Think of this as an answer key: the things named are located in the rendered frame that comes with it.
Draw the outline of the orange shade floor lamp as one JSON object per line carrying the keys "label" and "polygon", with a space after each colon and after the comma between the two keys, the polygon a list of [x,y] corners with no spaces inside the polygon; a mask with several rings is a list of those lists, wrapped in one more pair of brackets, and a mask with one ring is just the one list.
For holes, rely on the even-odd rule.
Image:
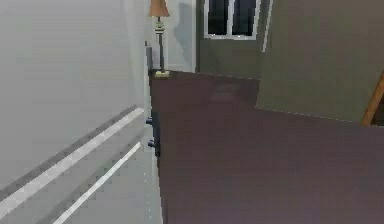
{"label": "orange shade floor lamp", "polygon": [[154,31],[158,35],[160,69],[155,72],[155,77],[168,78],[170,76],[170,72],[165,69],[163,46],[163,35],[165,32],[165,25],[162,21],[162,17],[169,17],[166,0],[150,0],[149,16],[157,18],[157,21],[155,22]]}

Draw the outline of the white framed window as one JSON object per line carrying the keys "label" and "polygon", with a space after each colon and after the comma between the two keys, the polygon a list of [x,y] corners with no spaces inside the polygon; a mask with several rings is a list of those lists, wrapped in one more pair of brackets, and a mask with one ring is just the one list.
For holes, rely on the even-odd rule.
{"label": "white framed window", "polygon": [[262,0],[205,0],[203,37],[211,40],[255,40]]}

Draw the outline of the brown wooden furniture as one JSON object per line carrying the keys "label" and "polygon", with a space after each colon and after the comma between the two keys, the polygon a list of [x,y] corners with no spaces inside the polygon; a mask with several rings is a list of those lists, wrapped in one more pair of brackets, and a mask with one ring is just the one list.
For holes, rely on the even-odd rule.
{"label": "brown wooden furniture", "polygon": [[374,92],[370,98],[368,106],[365,110],[361,124],[369,126],[372,123],[374,115],[379,107],[382,97],[384,96],[384,71],[381,73],[380,78],[376,84]]}

